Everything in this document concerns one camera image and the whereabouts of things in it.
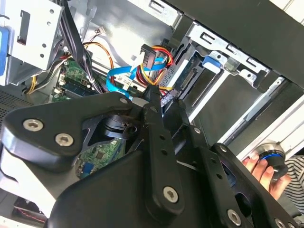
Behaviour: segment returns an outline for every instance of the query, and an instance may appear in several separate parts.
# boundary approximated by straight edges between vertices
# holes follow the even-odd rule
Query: finger
[[[255,169],[252,172],[252,175],[258,180],[261,180],[261,177],[263,173],[265,172],[265,169],[267,167],[268,162],[266,159],[262,159],[255,167]]]
[[[271,187],[270,194],[278,200],[282,195],[284,189],[290,183],[291,178],[286,174],[285,176],[281,177],[277,180],[277,182]]]
[[[258,161],[258,154],[255,153],[253,156],[247,161],[247,164],[245,165],[246,168],[249,170],[249,172],[252,173],[253,169],[255,168],[257,161]]]
[[[271,178],[274,175],[274,168],[269,166],[267,167],[267,169],[265,170],[265,172],[262,174],[260,183],[261,185],[263,185],[263,187],[269,191],[269,186],[270,186],[270,182],[271,182]]]
[[[250,158],[246,158],[245,160],[242,161],[243,165],[247,165],[248,161],[250,160]]]

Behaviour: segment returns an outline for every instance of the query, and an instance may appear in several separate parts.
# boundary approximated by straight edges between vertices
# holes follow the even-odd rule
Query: striped shirt
[[[304,156],[295,156],[285,162],[288,167],[290,184],[284,193],[304,215]]]

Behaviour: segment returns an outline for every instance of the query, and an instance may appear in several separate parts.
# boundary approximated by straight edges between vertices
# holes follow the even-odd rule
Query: green circuit board
[[[77,175],[80,178],[86,177],[88,174],[93,173],[102,167],[108,165],[109,163],[122,157],[124,154],[125,143],[123,140],[115,139],[111,143],[96,146],[88,151],[83,152],[80,159],[80,166],[77,170]],[[84,171],[84,166],[86,163],[92,164],[94,167],[90,173]]]
[[[105,80],[105,76],[98,76],[101,80]],[[67,63],[62,66],[61,76],[59,80],[64,80],[66,84],[57,84],[57,91],[62,91],[60,94],[54,93],[51,102],[60,102],[68,99],[75,99],[84,95],[95,94],[88,88],[89,82],[86,78],[86,73],[73,60],[67,60]],[[125,142],[121,139],[114,139],[111,143],[96,146],[85,152],[82,152],[78,158],[76,165],[76,175],[79,178],[84,178],[109,163],[121,158],[124,155]]]

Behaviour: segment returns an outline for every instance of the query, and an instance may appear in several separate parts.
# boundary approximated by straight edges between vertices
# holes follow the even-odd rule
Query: motherboard
[[[99,83],[105,83],[106,75],[97,75],[95,78]],[[130,93],[138,93],[134,88],[129,90]],[[96,95],[86,73],[73,60],[67,60],[60,69],[60,74],[56,87],[51,95],[51,102],[60,102],[68,99],[77,99],[84,96]],[[76,175],[79,178],[85,178],[91,173],[121,158],[124,155],[125,141],[114,139],[111,143],[96,146],[85,152],[82,152],[76,163]]]

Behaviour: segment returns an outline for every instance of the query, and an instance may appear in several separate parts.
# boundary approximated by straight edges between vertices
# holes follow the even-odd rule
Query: screw
[[[277,227],[279,227],[279,228],[285,228],[284,223],[281,222],[281,220],[279,220],[278,218],[275,219],[275,223],[276,223]]]
[[[229,219],[231,220],[231,222],[233,222],[238,227],[242,224],[241,218],[239,217],[239,215],[234,210],[229,209],[227,211],[227,215],[228,215]]]
[[[179,196],[178,196],[176,190],[169,186],[164,187],[163,195],[171,203],[176,203],[177,200],[179,199]]]
[[[200,129],[198,129],[197,127],[194,128],[194,131],[195,131],[197,134],[200,134]]]
[[[38,132],[43,128],[43,123],[40,120],[28,119],[23,122],[23,127],[31,132]]]
[[[124,98],[120,98],[119,99],[121,102],[123,102],[124,104],[127,104],[128,103],[128,101],[126,100],[126,99],[124,99]]]
[[[290,228],[295,228],[295,226],[293,224],[291,224],[290,222],[288,223]]]
[[[74,139],[71,135],[66,134],[66,133],[60,133],[56,135],[55,141],[60,145],[60,146],[70,146],[73,144]]]
[[[157,112],[157,109],[154,106],[152,106],[150,109],[154,112]]]
[[[227,149],[224,146],[219,146],[223,152],[227,152]]]

